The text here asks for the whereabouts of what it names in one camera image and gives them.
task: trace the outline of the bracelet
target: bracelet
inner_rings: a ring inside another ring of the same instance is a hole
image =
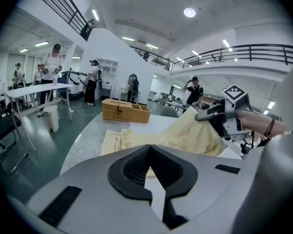
[[[265,138],[267,138],[267,136],[271,134],[271,132],[272,132],[272,128],[273,128],[273,126],[274,126],[274,122],[275,122],[275,120],[272,119],[272,121],[271,121],[270,124],[268,125],[268,127],[267,127],[267,129],[266,129],[266,131],[265,131],[265,133],[264,133],[264,137],[265,137]]]

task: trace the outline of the black folding chair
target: black folding chair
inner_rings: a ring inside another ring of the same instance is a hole
[[[0,153],[0,163],[1,163],[2,167],[3,167],[3,169],[5,170],[5,172],[8,175],[12,174],[17,169],[17,167],[20,164],[20,162],[24,158],[26,158],[28,156],[27,147],[26,147],[23,139],[21,138],[20,132],[18,130],[18,127],[20,125],[21,125],[20,120],[17,117],[13,116],[11,109],[9,109],[9,108],[0,108],[0,148],[3,149],[3,151]],[[9,144],[7,147],[5,147],[1,143],[1,140],[11,132],[14,135],[14,141],[11,144]],[[17,164],[14,166],[14,168],[10,172],[8,172],[6,167],[3,164],[3,157],[8,153],[8,151],[10,151],[16,145],[16,134],[15,134],[15,132],[17,132],[22,144],[25,147],[25,153],[21,157],[21,159],[17,162]]]

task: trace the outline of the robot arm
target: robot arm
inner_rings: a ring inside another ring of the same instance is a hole
[[[195,120],[208,120],[220,137],[229,140],[245,139],[249,132],[243,130],[241,120],[236,117],[236,110],[246,109],[249,101],[248,93],[233,84],[222,92],[225,98],[195,116]]]

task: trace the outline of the white t-shirt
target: white t-shirt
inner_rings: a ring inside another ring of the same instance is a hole
[[[88,73],[88,79],[92,81],[98,81],[99,80],[99,74],[98,74],[98,68],[97,66],[91,66]]]
[[[21,83],[21,78],[23,77],[23,71],[20,68],[19,70],[16,70],[16,82],[17,84]]]
[[[57,75],[54,73],[55,69],[59,66],[63,67],[63,59],[60,56],[53,57],[52,54],[45,55],[41,62],[42,65],[45,65],[44,68],[49,71],[49,73],[42,74],[42,79],[44,80],[53,80],[56,79]]]
[[[37,71],[37,72],[36,72],[36,74],[35,74],[35,75],[36,75],[36,81],[41,81],[41,76],[42,76],[42,74],[43,74],[42,71],[40,71],[40,72]]]

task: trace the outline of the basket lid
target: basket lid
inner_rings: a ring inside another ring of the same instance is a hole
[[[111,105],[111,106],[117,106],[117,107],[132,108],[130,102],[121,101],[121,100],[115,100],[115,99],[105,99],[104,101],[102,101],[102,104]]]

